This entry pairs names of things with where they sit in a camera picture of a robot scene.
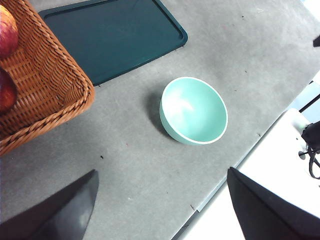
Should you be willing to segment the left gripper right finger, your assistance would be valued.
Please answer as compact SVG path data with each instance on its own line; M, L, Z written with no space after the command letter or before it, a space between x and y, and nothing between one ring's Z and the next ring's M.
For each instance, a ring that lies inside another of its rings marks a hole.
M232 206L246 240L318 240L320 219L236 168L227 170Z

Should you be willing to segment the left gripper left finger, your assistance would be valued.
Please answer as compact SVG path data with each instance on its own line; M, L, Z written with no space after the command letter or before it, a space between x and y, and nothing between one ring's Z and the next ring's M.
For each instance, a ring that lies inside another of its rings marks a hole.
M99 172L89 171L42 202L0 224L2 240L81 240L99 189Z

